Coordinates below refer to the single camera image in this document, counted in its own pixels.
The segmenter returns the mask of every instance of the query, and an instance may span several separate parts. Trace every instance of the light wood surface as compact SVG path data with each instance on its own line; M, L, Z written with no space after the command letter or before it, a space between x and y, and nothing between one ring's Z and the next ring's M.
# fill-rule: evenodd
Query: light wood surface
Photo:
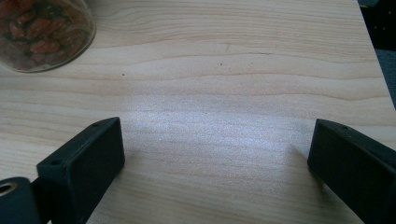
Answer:
M396 148L356 0L89 0L97 34L37 74L0 68L0 179L120 117L126 165L89 223L360 223L308 171L317 118Z

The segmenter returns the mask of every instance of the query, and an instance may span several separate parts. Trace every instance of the dark floor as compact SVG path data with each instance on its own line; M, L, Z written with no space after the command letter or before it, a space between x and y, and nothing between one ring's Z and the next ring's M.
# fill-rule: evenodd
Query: dark floor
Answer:
M374 6L378 0L358 0L360 5ZM396 108L396 51L375 49L376 57L387 82L393 106Z

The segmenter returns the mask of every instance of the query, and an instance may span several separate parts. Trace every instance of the wooden tabletop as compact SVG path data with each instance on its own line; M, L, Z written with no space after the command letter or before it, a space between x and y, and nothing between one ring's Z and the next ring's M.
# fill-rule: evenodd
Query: wooden tabletop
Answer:
M89 223L360 223L308 171L316 119L396 148L356 0L89 0L92 45L0 68L0 179L120 117L126 164Z

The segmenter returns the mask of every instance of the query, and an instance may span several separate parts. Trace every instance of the glass jar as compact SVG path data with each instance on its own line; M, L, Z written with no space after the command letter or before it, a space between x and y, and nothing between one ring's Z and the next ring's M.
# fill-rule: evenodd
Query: glass jar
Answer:
M95 25L84 0L0 0L0 63L38 72L77 57Z

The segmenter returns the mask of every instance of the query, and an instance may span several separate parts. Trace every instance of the metal ring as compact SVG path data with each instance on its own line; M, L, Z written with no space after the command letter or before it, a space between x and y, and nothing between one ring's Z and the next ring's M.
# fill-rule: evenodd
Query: metal ring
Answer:
M0 197L10 193L12 190L14 190L17 187L17 183L15 182L10 182L6 184L0 185Z

